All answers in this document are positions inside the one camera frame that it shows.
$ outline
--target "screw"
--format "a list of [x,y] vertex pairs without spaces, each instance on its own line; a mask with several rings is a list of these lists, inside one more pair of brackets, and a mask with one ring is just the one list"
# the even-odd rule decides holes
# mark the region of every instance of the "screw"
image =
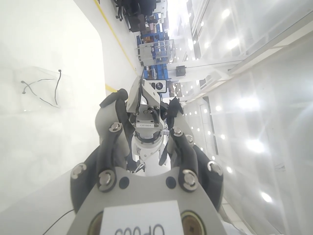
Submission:
[[175,127],[174,134],[181,134],[181,130],[178,127]]
[[195,177],[191,173],[187,173],[184,176],[184,181],[186,184],[193,186],[195,184]]
[[120,127],[120,125],[118,123],[114,123],[111,128],[113,129],[113,131],[116,131],[118,128]]
[[106,173],[105,171],[103,171],[99,174],[99,178],[100,178],[99,183],[102,186],[107,186],[111,181],[110,173]]
[[192,142],[193,142],[192,136],[189,135],[189,134],[187,134],[187,135],[186,135],[186,138],[187,138],[187,141],[188,141],[190,144],[192,144]]
[[215,162],[215,161],[209,161],[208,162],[208,170],[209,171],[213,171],[217,174],[219,174],[220,176],[223,175],[223,169],[221,168],[221,166]]
[[77,179],[80,174],[83,173],[87,169],[87,166],[85,163],[79,163],[77,164],[71,171],[71,178]]

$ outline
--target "ceiling light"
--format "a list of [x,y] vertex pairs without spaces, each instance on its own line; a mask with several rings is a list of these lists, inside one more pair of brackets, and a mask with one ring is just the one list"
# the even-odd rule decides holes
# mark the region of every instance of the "ceiling light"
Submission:
[[230,10],[229,9],[224,10],[222,13],[222,19],[225,19],[229,15],[230,15]]
[[266,194],[266,193],[264,193],[264,192],[261,192],[261,196],[262,196],[263,199],[264,199],[266,202],[268,202],[268,203],[270,203],[270,202],[272,201],[272,198],[271,198],[268,194]]
[[264,152],[264,146],[259,140],[248,140],[246,141],[246,145],[249,150],[261,153]]
[[239,39],[238,38],[234,38],[233,40],[231,40],[231,41],[229,41],[227,43],[227,47],[228,47],[228,49],[233,49],[238,44],[239,44]]
[[241,107],[242,109],[252,109],[252,108],[258,108],[259,103],[257,98],[242,98],[237,101],[237,105]]
[[192,41],[192,39],[188,39],[188,47],[189,47],[190,50],[193,49],[193,41]]

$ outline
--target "hole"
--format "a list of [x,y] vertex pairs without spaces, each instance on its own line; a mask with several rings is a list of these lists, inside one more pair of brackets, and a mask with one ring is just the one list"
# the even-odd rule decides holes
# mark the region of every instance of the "hole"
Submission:
[[88,228],[88,235],[99,235],[102,223],[103,212],[98,213],[91,221]]

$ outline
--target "black cable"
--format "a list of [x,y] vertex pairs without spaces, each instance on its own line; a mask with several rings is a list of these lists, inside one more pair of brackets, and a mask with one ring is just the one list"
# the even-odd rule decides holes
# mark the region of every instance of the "black cable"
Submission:
[[32,82],[32,83],[29,83],[25,88],[24,88],[24,90],[23,90],[23,94],[25,94],[25,90],[26,90],[26,88],[27,87],[29,87],[30,88],[30,85],[32,85],[33,83],[35,83],[35,82]]
[[[59,72],[60,72],[60,76],[59,76],[59,79],[58,79],[58,82],[60,81],[60,79],[61,79],[61,70],[59,70]],[[58,105],[58,103],[57,103],[57,88],[58,88],[58,82],[57,82],[57,85],[56,85],[56,89],[55,89],[55,101],[56,101],[56,104]]]
[[64,217],[65,215],[67,215],[69,212],[72,212],[72,211],[74,211],[74,209],[72,209],[72,210],[66,212],[65,214],[63,214],[59,219],[57,219],[57,220],[54,222],[54,224],[56,224],[62,217]]
[[21,83],[25,83],[27,86],[25,87],[25,88],[29,88],[30,89],[30,91],[35,95],[35,96],[37,96],[34,92],[33,92],[33,90],[32,90],[32,88],[29,86],[29,84],[27,84],[26,82],[24,82],[24,81],[21,81]]
[[54,106],[54,105],[52,105],[51,103],[49,103],[48,101],[45,101],[44,99],[42,99],[42,98],[40,98],[42,101],[44,101],[44,102],[46,102],[46,103],[48,103],[49,105],[51,105],[51,106],[53,106],[53,107],[56,107],[56,108],[59,108],[58,106]]

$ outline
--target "cable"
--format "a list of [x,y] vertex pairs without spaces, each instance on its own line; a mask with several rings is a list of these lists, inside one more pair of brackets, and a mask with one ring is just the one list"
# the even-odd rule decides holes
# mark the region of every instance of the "cable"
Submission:
[[51,104],[51,103],[49,103],[48,101],[45,101],[45,100],[44,100],[44,99],[42,99],[42,98],[39,98],[39,99],[41,99],[42,101],[44,101],[44,102],[48,103],[49,105],[51,105],[51,106],[53,106],[53,107],[59,108],[58,106],[54,106],[54,105],[52,105],[52,104]]
[[30,89],[30,91],[35,95],[35,96],[37,96],[34,92],[33,92],[33,90],[32,90],[32,88],[29,86],[30,84],[27,84],[26,82],[24,82],[24,81],[21,81],[21,83],[25,83],[27,86],[25,87],[25,89],[28,87],[29,89]]
[[[56,100],[56,93],[57,93],[58,83],[59,83],[59,81],[60,81],[60,79],[61,79],[61,70],[59,70],[59,73],[60,73],[60,76],[59,76],[59,79],[58,79],[58,82],[57,82],[57,85],[56,85],[56,89],[55,89],[55,101],[56,101],[56,104],[57,104],[57,105],[58,105],[58,102],[57,102],[57,100]],[[35,82],[40,82],[40,81],[43,81],[43,80],[54,80],[54,79],[40,79],[40,80],[35,81]],[[37,94],[35,94],[34,91],[32,90],[32,88],[30,87],[30,85],[32,85],[32,84],[35,83],[35,82],[32,82],[32,83],[30,83],[30,84],[27,84],[25,81],[21,81],[21,83],[26,84],[26,87],[23,89],[22,94],[25,94],[25,93],[26,93],[25,90],[26,90],[26,88],[28,87],[28,88],[30,89],[30,91],[31,91],[35,96],[37,96]],[[52,104],[49,103],[48,101],[45,101],[45,100],[42,99],[42,98],[39,98],[39,99],[42,100],[42,101],[44,101],[44,102],[46,102],[46,103],[48,103],[49,105],[51,105],[51,106],[53,106],[53,107],[59,108],[59,107],[57,107],[57,106],[52,105]]]
[[69,212],[72,212],[72,211],[74,211],[74,209],[72,209],[72,210],[66,212],[65,214],[63,214],[59,219],[57,219],[57,220],[48,228],[48,230],[50,230],[50,229],[53,227],[53,225],[56,224],[62,217],[64,217],[65,215],[67,215]]
[[[159,149],[157,149],[155,152],[153,152],[152,154],[150,154],[146,159],[145,159],[145,161],[147,160],[147,159],[149,159],[154,153],[156,153],[157,151],[158,151]],[[143,167],[144,165],[145,165],[145,161],[143,161],[142,163],[140,163],[139,164],[139,166],[137,167],[137,169],[135,169],[135,173],[137,173],[137,171],[139,171],[140,169],[140,167]]]
[[33,83],[35,83],[35,82],[32,82],[32,83],[29,83],[29,84],[27,84],[27,83],[25,83],[27,86],[24,88],[24,90],[23,90],[23,94],[25,94],[26,92],[25,92],[25,90],[26,90],[26,88],[27,87],[29,87],[30,88],[30,85],[32,85]]
[[[60,79],[61,79],[61,70],[59,70],[59,72],[60,72],[60,76],[59,76],[59,79],[58,79],[58,82],[60,81]],[[56,85],[56,89],[55,89],[55,101],[56,101],[56,104],[58,105],[58,103],[57,103],[57,88],[58,88],[58,82],[57,82],[57,85]]]

